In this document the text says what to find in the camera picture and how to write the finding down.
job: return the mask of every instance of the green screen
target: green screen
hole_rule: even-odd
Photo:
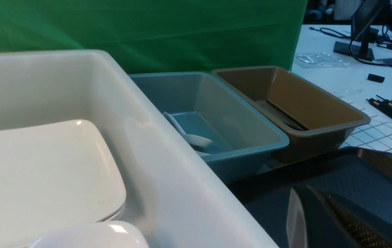
[[[128,73],[292,64],[306,0],[0,0],[0,52],[100,49]]]

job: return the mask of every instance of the white table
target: white table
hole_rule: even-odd
[[[392,68],[362,64],[349,56],[333,53],[335,41],[345,43],[349,41],[325,35],[309,27],[316,29],[328,27],[345,34],[348,34],[345,31],[350,32],[349,25],[303,25],[295,54],[326,52],[340,56],[351,65],[347,68],[304,69],[294,63],[292,72],[340,97],[372,118],[370,125],[355,129],[343,146],[359,146],[392,152],[392,119],[366,101],[372,97],[376,98],[375,95],[392,99]],[[376,44],[370,44],[369,47],[373,49],[376,59],[392,58],[392,51],[388,49],[379,48]],[[367,80],[369,73],[385,77],[385,81],[383,83],[369,81]]]

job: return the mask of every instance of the brown plastic bin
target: brown plastic bin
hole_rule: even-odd
[[[285,69],[253,66],[212,74],[288,135],[289,147],[273,153],[284,163],[338,149],[356,127],[370,123],[362,111]]]

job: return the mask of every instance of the plastic tray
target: plastic tray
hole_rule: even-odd
[[[274,153],[285,163],[338,149],[355,127],[370,122],[362,111],[285,69],[256,66],[212,74],[289,136],[289,147]]]
[[[281,130],[212,75],[176,72],[130,77],[186,133],[213,141],[199,151],[210,154],[202,159],[223,182],[255,174],[273,151],[289,143]]]
[[[288,248],[290,189],[316,187],[337,194],[392,225],[392,154],[348,147],[229,185],[280,248]]]
[[[150,247],[276,247],[109,54],[0,53],[0,130],[73,119],[100,131],[127,190],[119,220]]]

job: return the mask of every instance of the white ladle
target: white ladle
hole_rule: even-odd
[[[190,144],[190,146],[197,146],[197,147],[204,148],[211,145],[211,143],[213,143],[212,140],[204,138],[202,136],[187,134],[172,115],[170,115],[167,112],[164,112],[162,114],[171,123],[171,125],[174,126],[174,128],[178,131],[178,133],[188,142],[188,144]]]

